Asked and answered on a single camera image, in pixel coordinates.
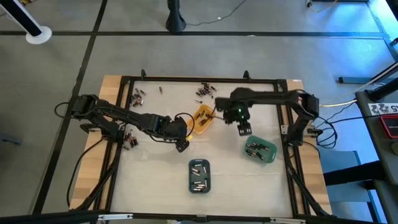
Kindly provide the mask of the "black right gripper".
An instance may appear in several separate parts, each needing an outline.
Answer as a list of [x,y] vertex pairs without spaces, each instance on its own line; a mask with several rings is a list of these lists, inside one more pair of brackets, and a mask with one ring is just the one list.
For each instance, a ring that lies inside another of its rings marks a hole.
[[246,122],[251,116],[245,102],[231,98],[217,97],[215,98],[215,108],[217,111],[222,112],[222,119],[226,124],[239,123],[238,131],[240,136],[252,134],[251,124]]

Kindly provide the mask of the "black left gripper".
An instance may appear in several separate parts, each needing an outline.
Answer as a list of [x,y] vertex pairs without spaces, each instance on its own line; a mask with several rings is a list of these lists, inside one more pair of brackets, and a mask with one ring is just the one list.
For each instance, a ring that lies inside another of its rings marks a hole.
[[183,152],[190,142],[187,137],[187,124],[181,117],[172,119],[170,116],[160,117],[160,138],[166,142],[174,142],[179,153]]

